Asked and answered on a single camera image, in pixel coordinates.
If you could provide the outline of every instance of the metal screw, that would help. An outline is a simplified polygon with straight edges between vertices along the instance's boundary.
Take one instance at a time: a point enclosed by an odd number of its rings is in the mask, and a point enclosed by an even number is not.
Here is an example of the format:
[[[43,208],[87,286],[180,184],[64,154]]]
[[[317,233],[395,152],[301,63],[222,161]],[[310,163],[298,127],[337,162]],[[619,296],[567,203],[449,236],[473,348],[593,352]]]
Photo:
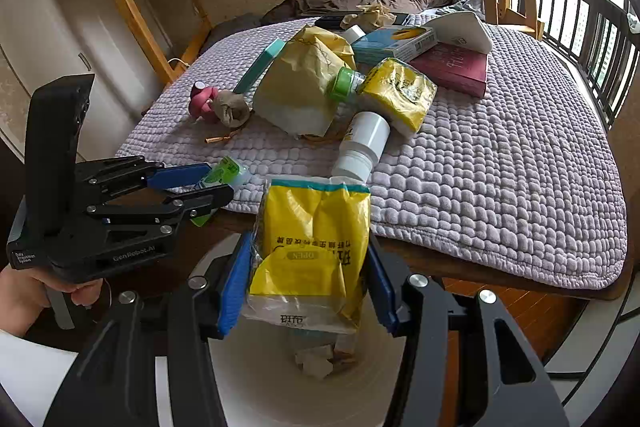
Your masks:
[[[409,277],[409,284],[411,286],[415,286],[416,288],[424,288],[429,284],[429,279],[422,274],[414,273]]]
[[[482,302],[486,302],[487,304],[493,304],[496,301],[497,297],[495,296],[495,293],[493,293],[491,290],[482,290],[480,292],[480,300]]]
[[[131,290],[127,290],[118,295],[120,304],[131,304],[134,300],[136,300],[136,293]]]
[[[191,277],[187,284],[192,290],[202,290],[207,285],[207,280],[200,275],[196,275],[196,277]]]

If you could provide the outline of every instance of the crumpled paper bag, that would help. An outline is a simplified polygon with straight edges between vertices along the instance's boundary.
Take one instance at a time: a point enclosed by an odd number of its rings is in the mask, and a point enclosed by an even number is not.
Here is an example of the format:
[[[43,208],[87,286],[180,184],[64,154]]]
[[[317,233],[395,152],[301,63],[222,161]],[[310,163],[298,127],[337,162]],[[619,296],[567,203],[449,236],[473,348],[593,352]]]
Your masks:
[[[371,33],[382,26],[391,26],[396,22],[396,15],[379,2],[358,6],[358,9],[363,10],[362,13],[345,15],[340,28],[346,30],[358,25],[365,33]]]
[[[344,66],[356,68],[347,41],[317,26],[305,26],[262,78],[254,94],[255,113],[293,136],[324,136],[337,109],[326,90]]]
[[[226,89],[220,91],[215,99],[210,100],[209,107],[220,121],[231,129],[240,127],[249,120],[251,114],[244,96]]]

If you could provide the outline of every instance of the red box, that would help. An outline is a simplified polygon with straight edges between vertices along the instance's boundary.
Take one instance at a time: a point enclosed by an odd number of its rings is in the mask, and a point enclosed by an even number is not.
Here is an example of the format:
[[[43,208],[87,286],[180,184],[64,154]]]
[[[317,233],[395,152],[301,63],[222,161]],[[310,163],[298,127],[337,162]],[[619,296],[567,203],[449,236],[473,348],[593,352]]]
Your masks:
[[[486,55],[439,42],[409,62],[439,87],[484,97]]]

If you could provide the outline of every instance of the barcode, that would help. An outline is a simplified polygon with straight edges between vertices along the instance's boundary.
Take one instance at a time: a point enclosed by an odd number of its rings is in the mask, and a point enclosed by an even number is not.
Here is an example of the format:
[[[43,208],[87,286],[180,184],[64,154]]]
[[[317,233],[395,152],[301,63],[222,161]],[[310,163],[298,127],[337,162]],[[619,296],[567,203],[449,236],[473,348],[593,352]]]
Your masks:
[[[432,33],[426,39],[415,43],[415,50],[417,52],[424,51],[426,48],[431,48],[431,45],[435,42],[436,36]]]

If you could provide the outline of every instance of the balcony railing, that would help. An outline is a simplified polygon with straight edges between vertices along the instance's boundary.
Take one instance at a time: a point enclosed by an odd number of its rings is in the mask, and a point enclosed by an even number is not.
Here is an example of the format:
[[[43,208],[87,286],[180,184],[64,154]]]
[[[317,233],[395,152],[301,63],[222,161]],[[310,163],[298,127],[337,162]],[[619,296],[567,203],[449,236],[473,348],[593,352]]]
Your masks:
[[[522,2],[512,0],[519,12]],[[543,40],[578,70],[605,129],[616,119],[636,72],[640,34],[610,0],[538,0]]]

